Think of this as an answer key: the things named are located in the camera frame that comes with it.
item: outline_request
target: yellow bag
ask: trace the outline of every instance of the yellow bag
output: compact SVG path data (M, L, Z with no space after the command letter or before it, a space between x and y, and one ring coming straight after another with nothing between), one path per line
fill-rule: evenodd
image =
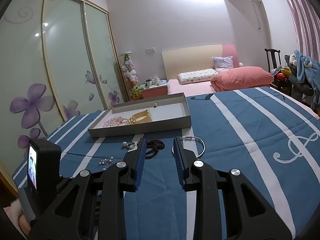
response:
M288 69L288 68L283 68L283 69L280 70L280 72L281 72L282 74L284 74L287 78L288 78L290 75L292 75L291 70Z

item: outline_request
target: nightstand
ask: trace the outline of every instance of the nightstand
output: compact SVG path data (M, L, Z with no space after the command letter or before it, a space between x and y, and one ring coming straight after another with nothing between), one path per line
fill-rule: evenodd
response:
M166 96L168 94L167 84L142 89L141 94L143 99Z

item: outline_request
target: silver bracelet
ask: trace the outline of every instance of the silver bracelet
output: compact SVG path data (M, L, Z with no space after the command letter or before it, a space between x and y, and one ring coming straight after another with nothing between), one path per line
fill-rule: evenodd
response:
M196 136L185 136L185 137L182 137L181 140L192 140L192 138L197 138L197 139L199 139L199 140L202 142L203 151L202 151L202 153L200 153L200 154L197 156L197 158L199 159L199 158L201 157L201 155L204 154L204 151L205 151L205 145L204 145L203 140L202 140L201 138L199 138L199 137L196 137Z

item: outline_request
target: pink bed sheet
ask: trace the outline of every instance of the pink bed sheet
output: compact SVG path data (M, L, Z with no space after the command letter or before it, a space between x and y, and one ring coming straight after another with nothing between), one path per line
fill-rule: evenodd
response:
M177 79L168 81L168 95L184 93L186 97L215 93L210 81L180 85Z
M198 95L204 95L204 94L211 94L216 93L216 91L213 89L210 81L207 82L200 82L200 83L193 83L193 84L186 84L186 85L180 85L179 81L177 79L170 79L168 81L168 95L171 94L177 94L177 93L184 93L186 97L193 97ZM314 113L309 107L305 106L304 104L298 102L297 100L281 93L286 98L292 100L299 106L301 106L303 109L308 111L312 116L314 116L317 120L319 120L319 116Z

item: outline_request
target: box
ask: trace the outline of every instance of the box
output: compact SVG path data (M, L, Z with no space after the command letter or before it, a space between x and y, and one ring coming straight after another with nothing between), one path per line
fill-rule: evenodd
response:
M153 122L105 127L103 124L112 117L130 118L132 115L150 110ZM90 127L92 138L119 135L135 135L191 127L188 103L183 93L147 98L115 105L106 110Z

